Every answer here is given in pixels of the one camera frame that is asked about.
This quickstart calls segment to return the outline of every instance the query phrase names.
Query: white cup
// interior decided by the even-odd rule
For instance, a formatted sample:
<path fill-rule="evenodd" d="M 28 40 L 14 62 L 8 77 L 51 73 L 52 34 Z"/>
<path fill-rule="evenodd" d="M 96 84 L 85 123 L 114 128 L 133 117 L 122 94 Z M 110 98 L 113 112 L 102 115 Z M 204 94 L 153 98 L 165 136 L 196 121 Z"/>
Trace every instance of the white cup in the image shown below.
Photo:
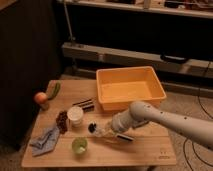
<path fill-rule="evenodd" d="M 73 106 L 67 112 L 67 117 L 72 126 L 77 127 L 83 121 L 84 111 L 81 107 Z"/>

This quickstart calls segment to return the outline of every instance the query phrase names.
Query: blue cloth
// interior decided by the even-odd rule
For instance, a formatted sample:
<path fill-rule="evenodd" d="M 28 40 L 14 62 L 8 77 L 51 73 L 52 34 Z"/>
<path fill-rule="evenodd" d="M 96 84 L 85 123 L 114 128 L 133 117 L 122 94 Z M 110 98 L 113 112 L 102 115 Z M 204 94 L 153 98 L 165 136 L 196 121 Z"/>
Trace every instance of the blue cloth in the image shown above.
<path fill-rule="evenodd" d="M 54 150 L 59 137 L 59 129 L 56 125 L 44 129 L 41 136 L 31 139 L 32 155 L 39 156 Z"/>

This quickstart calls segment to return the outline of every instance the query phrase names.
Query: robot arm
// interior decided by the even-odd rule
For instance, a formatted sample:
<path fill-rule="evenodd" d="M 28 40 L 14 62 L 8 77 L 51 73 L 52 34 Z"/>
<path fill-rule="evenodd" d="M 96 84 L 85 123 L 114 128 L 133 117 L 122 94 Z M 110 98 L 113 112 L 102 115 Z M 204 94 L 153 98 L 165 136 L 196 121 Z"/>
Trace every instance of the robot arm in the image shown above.
<path fill-rule="evenodd" d="M 163 125 L 192 141 L 213 150 L 213 123 L 188 116 L 161 111 L 142 101 L 133 102 L 129 109 L 113 116 L 111 129 L 122 133 L 135 123 L 149 120 Z"/>

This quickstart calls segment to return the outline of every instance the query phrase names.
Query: green cup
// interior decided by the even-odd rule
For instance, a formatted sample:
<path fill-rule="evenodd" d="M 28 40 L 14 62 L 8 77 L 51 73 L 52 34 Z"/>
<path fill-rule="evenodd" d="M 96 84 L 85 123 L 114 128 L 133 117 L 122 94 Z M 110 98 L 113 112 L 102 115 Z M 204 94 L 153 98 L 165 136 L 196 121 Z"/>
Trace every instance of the green cup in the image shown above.
<path fill-rule="evenodd" d="M 83 154 L 87 150 L 87 140 L 84 137 L 75 138 L 72 142 L 72 150 L 75 154 Z"/>

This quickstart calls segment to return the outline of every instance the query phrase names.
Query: orange plastic bin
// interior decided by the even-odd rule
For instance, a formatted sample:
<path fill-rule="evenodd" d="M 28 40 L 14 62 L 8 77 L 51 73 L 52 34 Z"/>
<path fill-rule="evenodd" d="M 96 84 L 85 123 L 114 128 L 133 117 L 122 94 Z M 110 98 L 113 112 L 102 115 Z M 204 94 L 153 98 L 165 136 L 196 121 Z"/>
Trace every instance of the orange plastic bin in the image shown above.
<path fill-rule="evenodd" d="M 150 66 L 99 69 L 96 72 L 98 100 L 105 111 L 124 110 L 136 100 L 158 107 L 166 98 Z"/>

